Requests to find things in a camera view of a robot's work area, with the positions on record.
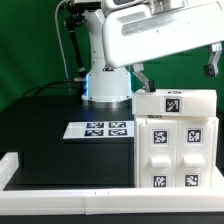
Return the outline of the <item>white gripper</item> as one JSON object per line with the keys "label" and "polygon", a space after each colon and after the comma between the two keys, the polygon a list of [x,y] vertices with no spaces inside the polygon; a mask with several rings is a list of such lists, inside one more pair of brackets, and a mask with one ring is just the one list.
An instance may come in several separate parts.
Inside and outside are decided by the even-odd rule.
{"label": "white gripper", "polygon": [[147,3],[116,10],[105,18],[102,40],[107,64],[134,64],[133,74],[146,92],[153,93],[155,84],[142,73],[141,62],[206,45],[210,56],[204,73],[215,77],[224,41],[224,0],[188,0],[185,7],[161,14],[152,14]]}

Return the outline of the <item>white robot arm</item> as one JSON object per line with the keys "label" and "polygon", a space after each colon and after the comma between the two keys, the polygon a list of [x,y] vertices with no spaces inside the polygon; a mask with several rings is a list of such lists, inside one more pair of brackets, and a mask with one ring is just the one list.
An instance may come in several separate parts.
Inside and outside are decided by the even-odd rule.
{"label": "white robot arm", "polygon": [[103,13],[106,65],[117,69],[224,41],[224,0],[72,0]]}

